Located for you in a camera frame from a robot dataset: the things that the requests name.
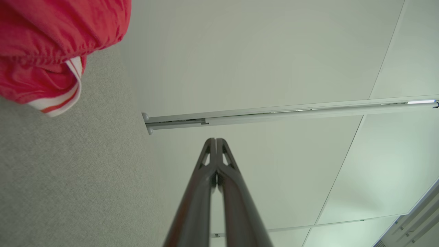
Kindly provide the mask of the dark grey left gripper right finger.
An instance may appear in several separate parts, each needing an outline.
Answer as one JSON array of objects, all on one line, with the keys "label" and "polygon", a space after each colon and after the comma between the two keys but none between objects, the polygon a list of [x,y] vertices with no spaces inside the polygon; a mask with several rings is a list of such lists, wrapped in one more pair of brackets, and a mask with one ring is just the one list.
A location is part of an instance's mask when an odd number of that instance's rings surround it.
[{"label": "dark grey left gripper right finger", "polygon": [[217,139],[218,187],[224,198],[226,246],[272,247],[268,232],[225,139]]}]

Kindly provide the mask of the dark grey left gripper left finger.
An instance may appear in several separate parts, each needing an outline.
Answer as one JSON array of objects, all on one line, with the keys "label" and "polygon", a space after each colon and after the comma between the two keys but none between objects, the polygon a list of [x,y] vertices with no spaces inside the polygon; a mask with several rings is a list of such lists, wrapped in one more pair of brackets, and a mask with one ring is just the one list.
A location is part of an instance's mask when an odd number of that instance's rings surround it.
[{"label": "dark grey left gripper left finger", "polygon": [[216,156],[216,140],[207,139],[164,241],[164,247],[210,245],[211,195],[217,186]]}]

